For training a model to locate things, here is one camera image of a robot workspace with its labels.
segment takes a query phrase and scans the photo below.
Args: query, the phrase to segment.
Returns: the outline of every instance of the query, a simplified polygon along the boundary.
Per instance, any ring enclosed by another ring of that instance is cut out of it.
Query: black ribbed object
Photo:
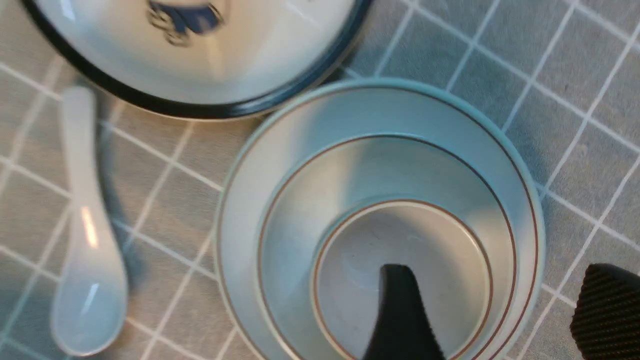
[[[640,360],[640,277],[589,265],[570,329],[585,360]]]

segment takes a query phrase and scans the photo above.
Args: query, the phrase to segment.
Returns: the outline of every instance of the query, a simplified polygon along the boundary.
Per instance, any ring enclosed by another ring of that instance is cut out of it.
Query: spoon handle
[[[51,331],[58,346],[88,356],[118,336],[127,311],[124,263],[113,236],[95,160],[96,100],[87,88],[65,91],[61,131],[72,193],[70,241],[56,290]]]

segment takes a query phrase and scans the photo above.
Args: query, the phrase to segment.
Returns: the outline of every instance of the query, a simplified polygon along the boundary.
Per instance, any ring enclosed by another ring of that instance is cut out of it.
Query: bowl rim
[[[487,183],[486,179],[473,167],[471,166],[469,163],[467,163],[465,160],[461,159],[459,156],[455,155],[453,152],[444,149],[443,147],[431,143],[427,140],[424,139],[420,139],[420,138],[414,138],[411,136],[407,136],[407,135],[398,135],[398,134],[383,134],[383,133],[379,133],[379,134],[374,134],[374,135],[364,135],[364,136],[358,136],[355,138],[350,138],[350,139],[346,139],[344,141],[341,141],[339,143],[334,143],[331,144],[330,146],[326,147],[323,150],[317,151],[315,153],[313,153],[313,155],[311,155],[308,159],[304,160],[303,162],[301,162],[301,164],[298,165],[297,168],[293,169],[293,171],[288,172],[285,177],[283,178],[283,181],[281,183],[278,184],[278,186],[275,188],[274,192],[272,193],[271,197],[269,198],[269,205],[268,207],[264,210],[262,216],[260,217],[260,233],[259,233],[259,237],[258,237],[258,248],[257,248],[257,262],[256,262],[256,266],[254,268],[254,278],[256,279],[257,282],[257,287],[258,287],[258,297],[259,297],[259,302],[260,302],[260,306],[262,308],[263,311],[263,315],[268,317],[268,322],[269,322],[269,327],[271,328],[271,330],[273,332],[275,332],[275,334],[277,335],[279,341],[281,343],[284,344],[284,346],[287,347],[288,350],[290,350],[293,354],[296,354],[296,356],[300,359],[304,359],[303,356],[301,356],[298,351],[296,351],[295,347],[293,346],[293,344],[291,344],[290,341],[287,340],[286,336],[284,336],[284,334],[282,333],[282,330],[280,328],[280,326],[278,325],[278,322],[275,320],[275,316],[273,314],[273,312],[271,311],[271,307],[268,306],[268,302],[267,302],[267,296],[266,296],[266,292],[264,291],[264,287],[263,287],[263,280],[262,280],[262,253],[264,252],[263,250],[263,245],[264,245],[264,234],[266,232],[266,227],[268,225],[269,222],[269,218],[271,216],[272,211],[275,209],[275,205],[278,201],[278,199],[280,198],[280,196],[284,193],[285,189],[287,188],[287,185],[293,181],[293,179],[308,165],[310,165],[314,160],[318,159],[319,157],[329,153],[330,151],[337,149],[339,147],[342,147],[343,145],[347,145],[349,143],[353,143],[353,142],[357,142],[359,140],[366,140],[366,139],[371,139],[371,138],[395,138],[395,139],[402,139],[402,140],[407,140],[407,141],[412,141],[412,142],[417,142],[417,143],[421,143],[422,145],[426,145],[436,151],[440,151],[443,152],[444,154],[446,154],[447,156],[451,157],[454,161],[457,161],[459,163],[461,163],[464,167],[466,167],[467,169],[469,169],[486,187],[486,189],[491,193],[492,197],[494,198],[494,200],[496,201],[496,204],[498,205],[498,207],[500,208],[500,212],[502,213],[502,217],[504,219],[504,222],[506,224],[506,227],[509,231],[509,238],[511,240],[511,255],[513,256],[513,269],[512,269],[512,278],[511,278],[511,285],[510,285],[510,289],[509,289],[509,298],[506,304],[506,307],[504,308],[504,310],[502,310],[502,314],[500,316],[500,320],[497,322],[498,326],[493,329],[493,332],[491,333],[491,336],[486,340],[485,344],[489,344],[491,343],[491,341],[493,341],[494,337],[496,337],[496,335],[498,335],[499,331],[500,331],[500,327],[502,326],[502,324],[504,323],[507,315],[509,314],[509,310],[511,309],[511,305],[513,303],[513,299],[515,297],[515,293],[516,293],[516,280],[517,280],[517,270],[518,270],[518,256],[517,256],[517,249],[516,249],[516,241],[515,241],[515,237],[513,235],[513,230],[511,228],[511,223],[509,222],[509,218],[506,214],[506,211],[504,210],[504,206],[502,205],[502,202],[500,201],[500,199],[498,198],[498,196],[496,195],[496,193],[494,192],[494,190],[491,188],[491,186],[489,186],[489,184]],[[442,211],[447,212],[448,214],[452,215],[449,211],[442,209],[439,206],[433,205],[434,207],[441,209]],[[469,231],[470,229],[468,229],[468,227],[466,226],[466,224],[462,221],[459,220],[459,218],[455,215],[453,215],[453,217],[460,222],[461,224],[465,225],[465,228],[467,228],[467,230]],[[318,246],[322,246],[324,245],[321,241],[318,242]],[[333,342],[336,344],[339,344],[339,342],[337,340],[335,340],[335,338],[332,336],[333,338]],[[345,354],[348,354],[348,359],[350,360],[354,360],[355,357],[353,357],[348,351],[346,351],[346,349],[343,349],[342,346],[339,346],[339,348],[341,350],[337,349],[337,352],[343,352]],[[460,355],[462,355],[462,353],[464,351],[468,350],[468,347],[464,347],[462,348],[462,350],[458,353],[455,354],[454,357],[452,357],[451,359],[457,359]]]
[[[490,359],[495,358],[501,352],[505,350],[505,348],[509,348],[519,337],[519,335],[524,331],[524,326],[522,326],[522,320],[527,319],[531,316],[536,299],[540,295],[541,285],[542,285],[542,277],[544,273],[545,267],[545,255],[546,255],[546,241],[545,241],[545,225],[543,221],[543,212],[542,207],[538,198],[538,193],[536,191],[535,182],[531,177],[531,173],[529,172],[527,165],[524,160],[516,150],[515,146],[511,143],[511,141],[507,138],[507,136],[488,118],[479,110],[475,109],[471,104],[465,102],[464,100],[445,92],[439,88],[436,88],[431,85],[427,85],[424,83],[420,83],[418,81],[409,80],[409,79],[399,79],[399,78],[373,78],[373,79],[354,79],[348,81],[341,81],[338,83],[332,83],[320,88],[315,89],[314,91],[305,93],[293,101],[286,104],[284,107],[276,110],[267,120],[265,120],[247,139],[247,141],[242,146],[241,150],[238,152],[230,170],[227,174],[224,183],[225,191],[222,193],[220,203],[216,209],[216,215],[214,219],[214,228],[215,230],[212,233],[211,241],[213,246],[213,255],[214,255],[214,264],[216,273],[219,276],[218,288],[220,292],[223,294],[223,302],[225,307],[230,314],[232,321],[235,323],[237,328],[240,330],[241,336],[246,341],[248,346],[252,348],[255,354],[260,356],[263,359],[267,359],[264,353],[260,350],[259,347],[253,342],[253,340],[249,337],[246,329],[243,327],[242,323],[239,321],[239,318],[236,313],[236,309],[233,307],[231,300],[229,299],[229,293],[225,286],[226,280],[224,275],[224,270],[222,269],[223,260],[220,257],[220,225],[223,221],[224,217],[224,208],[225,204],[228,200],[229,196],[229,188],[233,183],[234,178],[238,172],[238,169],[243,164],[243,161],[247,154],[251,151],[253,145],[257,142],[257,140],[269,129],[274,126],[280,119],[282,119],[286,114],[296,110],[298,107],[316,100],[318,98],[324,97],[326,95],[333,94],[339,91],[345,90],[357,90],[362,88],[390,88],[395,90],[404,90],[409,92],[414,92],[419,95],[423,95],[429,97],[433,100],[441,102],[447,106],[454,108],[455,110],[461,112],[471,120],[475,122],[478,126],[480,126],[490,137],[496,141],[496,143],[500,146],[500,148],[504,151],[505,155],[510,159],[514,169],[518,173],[521,183],[525,189],[527,194],[527,198],[529,201],[529,207],[531,209],[532,220],[534,224],[534,233],[537,241],[535,242],[536,253],[535,253],[535,264],[534,274],[531,283],[531,291],[527,296],[527,300],[525,301],[524,310],[520,314],[515,326],[512,328],[511,332],[508,334],[504,343],[495,350],[495,353],[491,355]],[[286,351],[290,356],[294,357],[295,354],[291,353],[290,350]]]
[[[165,99],[148,94],[126,85],[95,66],[85,58],[67,39],[49,22],[40,11],[38,0],[20,0],[23,9],[36,25],[40,34],[73,66],[84,78],[95,86],[113,94],[129,104],[152,113],[177,119],[199,121],[241,120],[260,115],[291,100],[305,90],[318,85],[328,77],[353,48],[373,0],[354,0],[353,9],[342,25],[342,29],[327,50],[312,62],[309,67],[294,79],[266,92],[242,101],[223,104],[193,104]]]
[[[488,294],[486,296],[486,303],[483,304],[483,314],[481,315],[480,321],[478,321],[478,325],[473,330],[472,334],[470,334],[467,339],[456,349],[456,352],[453,356],[449,357],[449,359],[457,359],[459,358],[465,351],[467,351],[473,342],[478,339],[480,333],[484,329],[485,325],[487,325],[487,321],[490,314],[490,309],[493,302],[493,271],[491,267],[491,263],[489,262],[488,255],[486,250],[482,244],[482,241],[477,237],[477,234],[467,225],[465,224],[459,217],[445,208],[438,206],[436,204],[432,204],[428,201],[424,200],[416,200],[416,199],[406,199],[403,197],[392,197],[389,199],[379,199],[374,202],[370,202],[365,206],[359,206],[355,209],[349,211],[345,216],[342,216],[338,219],[338,221],[334,222],[328,231],[323,235],[323,238],[319,243],[321,244],[321,248],[316,251],[314,256],[314,260],[312,263],[313,275],[309,279],[309,290],[311,294],[311,307],[314,311],[314,315],[316,316],[316,320],[322,330],[323,334],[328,337],[329,341],[334,345],[334,347],[339,348],[339,352],[342,352],[343,356],[345,356],[349,360],[356,360],[357,357],[353,356],[351,352],[349,352],[344,346],[338,341],[338,339],[333,335],[329,326],[327,326],[326,321],[324,320],[324,315],[322,311],[322,306],[320,305],[320,295],[318,292],[319,281],[321,277],[323,263],[326,261],[326,257],[328,255],[329,248],[336,242],[337,238],[342,234],[351,224],[356,222],[359,218],[362,218],[370,213],[373,213],[379,209],[390,208],[396,204],[411,204],[412,206],[418,205],[416,207],[429,208],[431,211],[440,213],[441,215],[445,215],[457,224],[458,227],[462,228],[467,236],[473,239],[476,247],[478,248],[480,254],[482,255],[482,259],[486,266],[487,276],[488,276]],[[515,291],[514,287],[510,289],[510,293],[513,294]],[[504,310],[504,314],[499,318],[500,321],[497,323],[500,324],[502,319],[506,316],[509,309],[510,302],[507,304],[507,307]],[[494,332],[499,330],[499,325],[496,327]]]

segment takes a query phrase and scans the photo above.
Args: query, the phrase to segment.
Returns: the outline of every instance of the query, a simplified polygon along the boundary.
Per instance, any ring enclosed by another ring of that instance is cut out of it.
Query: tile
[[[195,272],[163,335],[197,355],[213,359],[233,326],[222,303],[218,284]]]
[[[544,282],[556,289],[587,240],[593,225],[550,197],[543,200],[542,210],[547,234]]]
[[[640,2],[637,0],[581,0],[605,19],[631,34],[640,20]]]
[[[184,355],[182,352],[178,352],[169,345],[161,343],[158,341],[154,345],[154,349],[151,351],[151,355],[149,355],[149,359],[162,359],[162,360],[191,360],[190,357]]]
[[[125,105],[116,127],[171,156],[187,123]]]
[[[236,154],[261,122],[261,117],[231,122],[199,122],[179,162],[222,186]]]
[[[64,229],[60,233],[58,241],[54,245],[49,258],[44,266],[44,270],[48,270],[53,274],[60,275],[62,273],[62,265],[67,255],[67,246],[69,243],[69,221],[65,224]]]
[[[67,172],[60,136],[60,103],[49,99],[24,139],[18,163],[67,189]]]
[[[6,1],[0,13],[0,61],[31,79],[44,79],[55,54],[18,1]]]
[[[67,200],[13,172],[0,196],[0,244],[37,262]]]
[[[527,325],[525,325],[524,330],[522,331],[520,337],[518,337],[516,342],[513,344],[513,346],[511,347],[511,349],[509,349],[509,352],[507,353],[509,357],[513,359],[518,357],[518,354],[520,353],[520,351],[522,351],[522,347],[527,342],[529,335],[531,335],[531,331],[533,331],[534,325],[540,318],[540,315],[542,315],[542,311],[545,309],[545,307],[547,307],[547,305],[551,301],[551,298],[552,296],[550,293],[544,290],[540,290],[538,301],[536,302],[536,306],[533,308],[533,313],[531,313],[531,317],[529,318]]]
[[[36,90],[0,71],[0,155],[11,153],[16,131],[35,97]]]
[[[102,192],[112,218],[133,226],[166,163],[113,135],[100,152]]]
[[[598,103],[593,117],[609,129],[640,145],[640,53],[629,51]]]
[[[129,276],[129,316],[155,329],[188,267],[140,239],[134,240],[125,261]]]
[[[613,34],[580,12],[574,12],[538,81],[587,111],[624,47]]]
[[[46,277],[38,277],[24,309],[9,333],[9,337],[52,360],[65,357],[49,330],[49,313],[55,289],[55,282]]]
[[[581,119],[538,90],[529,90],[507,130],[534,180],[545,184],[580,127]]]
[[[599,218],[636,157],[629,148],[589,124],[550,189]]]
[[[53,91],[56,92],[56,94],[62,94],[65,89],[73,85],[79,77],[78,72],[65,61],[64,65],[62,65],[62,70],[60,70],[60,74],[58,74],[56,83],[53,85]]]
[[[213,258],[213,244],[210,244],[209,247],[207,247],[207,252],[204,254],[202,259],[200,259],[200,266],[214,274],[216,273],[216,262]]]
[[[492,0],[420,0],[423,7],[469,37],[475,35],[492,2]]]
[[[569,331],[573,308],[556,300],[533,337],[523,360],[582,359]]]
[[[17,347],[11,344],[4,343],[2,350],[0,350],[0,359],[2,360],[38,360],[37,358],[30,356],[22,352]]]
[[[360,38],[344,61],[345,65],[362,76],[373,75],[407,11],[402,1],[373,2]]]
[[[507,121],[524,85],[523,79],[474,51],[451,92],[501,127]]]
[[[75,359],[91,360],[139,360],[142,358],[145,349],[151,340],[151,336],[138,330],[133,325],[125,322],[122,332],[110,347],[103,352],[90,357],[76,357]],[[150,357],[150,359],[162,359],[161,357]]]
[[[466,50],[467,44],[462,40],[414,13],[383,75],[419,80],[443,88]]]
[[[640,170],[631,175],[604,224],[640,245]]]
[[[258,360],[258,357],[249,349],[242,336],[236,333],[222,360]]]
[[[479,43],[530,74],[567,8],[563,0],[501,1]]]
[[[218,191],[174,168],[158,193],[141,232],[195,259],[213,226]]]
[[[613,264],[636,274],[640,271],[640,252],[604,231],[598,230],[582,259],[569,276],[562,294],[577,301],[584,272],[587,271],[587,266],[595,263]]]
[[[0,329],[4,329],[30,277],[30,268],[0,252]]]

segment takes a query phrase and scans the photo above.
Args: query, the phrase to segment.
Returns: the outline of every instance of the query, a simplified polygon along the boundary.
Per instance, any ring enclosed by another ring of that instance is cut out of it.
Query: black object
[[[378,320],[363,360],[445,360],[411,269],[385,265],[380,273]]]
[[[640,360],[640,277],[589,265],[570,329],[585,360]]]

